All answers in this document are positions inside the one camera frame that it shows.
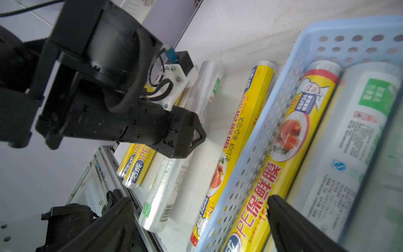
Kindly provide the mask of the yellow plastic wrap roll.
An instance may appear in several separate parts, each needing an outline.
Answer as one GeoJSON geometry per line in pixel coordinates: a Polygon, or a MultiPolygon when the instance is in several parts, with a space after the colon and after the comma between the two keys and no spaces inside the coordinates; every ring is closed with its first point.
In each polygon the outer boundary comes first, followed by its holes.
{"type": "Polygon", "coordinates": [[[305,69],[223,252],[262,251],[270,234],[268,199],[289,192],[341,72],[341,66],[329,60],[312,62],[305,69]]]}

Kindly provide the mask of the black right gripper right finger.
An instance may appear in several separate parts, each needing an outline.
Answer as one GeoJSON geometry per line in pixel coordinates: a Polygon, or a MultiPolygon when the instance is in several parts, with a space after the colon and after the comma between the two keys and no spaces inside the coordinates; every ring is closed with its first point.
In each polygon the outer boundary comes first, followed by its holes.
{"type": "Polygon", "coordinates": [[[268,198],[268,222],[278,252],[343,252],[279,195],[268,198]]]}

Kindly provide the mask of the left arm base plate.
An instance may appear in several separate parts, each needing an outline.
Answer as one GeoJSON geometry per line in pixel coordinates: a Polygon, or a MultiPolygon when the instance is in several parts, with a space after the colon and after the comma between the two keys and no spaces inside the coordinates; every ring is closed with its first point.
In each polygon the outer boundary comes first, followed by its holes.
{"type": "Polygon", "coordinates": [[[47,221],[45,244],[36,248],[37,252],[59,252],[70,241],[81,234],[87,227],[101,218],[123,197],[118,197],[119,190],[107,193],[107,205],[98,216],[87,205],[72,203],[61,207],[53,207],[42,214],[41,220],[47,221]]]}

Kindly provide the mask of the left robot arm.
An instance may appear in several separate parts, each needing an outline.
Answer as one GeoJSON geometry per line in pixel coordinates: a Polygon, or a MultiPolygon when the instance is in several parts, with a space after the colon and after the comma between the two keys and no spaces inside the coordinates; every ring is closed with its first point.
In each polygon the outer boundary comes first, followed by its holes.
{"type": "Polygon", "coordinates": [[[174,103],[195,71],[111,1],[64,1],[49,37],[22,42],[1,28],[1,141],[31,129],[64,138],[144,144],[184,159],[206,140],[199,116],[174,103]]]}

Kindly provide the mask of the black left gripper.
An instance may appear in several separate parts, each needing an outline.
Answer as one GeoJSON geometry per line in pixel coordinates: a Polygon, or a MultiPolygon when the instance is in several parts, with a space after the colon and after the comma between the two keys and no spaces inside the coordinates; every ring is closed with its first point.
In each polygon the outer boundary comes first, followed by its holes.
{"type": "Polygon", "coordinates": [[[63,138],[80,138],[144,144],[168,158],[187,158],[206,140],[196,114],[180,107],[162,106],[137,98],[121,113],[110,112],[101,87],[75,80],[71,87],[57,86],[49,94],[36,130],[56,150],[63,138]]]}

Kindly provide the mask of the clear wrap roll red label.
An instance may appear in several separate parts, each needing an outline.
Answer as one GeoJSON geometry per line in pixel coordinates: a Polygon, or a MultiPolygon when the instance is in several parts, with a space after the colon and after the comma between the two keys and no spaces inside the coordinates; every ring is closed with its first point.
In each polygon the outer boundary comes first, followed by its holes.
{"type": "Polygon", "coordinates": [[[403,250],[403,106],[399,105],[342,242],[349,252],[403,250]]]}

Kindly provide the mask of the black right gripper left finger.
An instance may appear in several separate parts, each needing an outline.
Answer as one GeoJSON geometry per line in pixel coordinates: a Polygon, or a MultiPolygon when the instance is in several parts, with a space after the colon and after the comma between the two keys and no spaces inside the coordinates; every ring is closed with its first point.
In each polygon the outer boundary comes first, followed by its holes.
{"type": "Polygon", "coordinates": [[[127,252],[132,244],[134,220],[134,203],[124,197],[59,251],[127,252]]]}

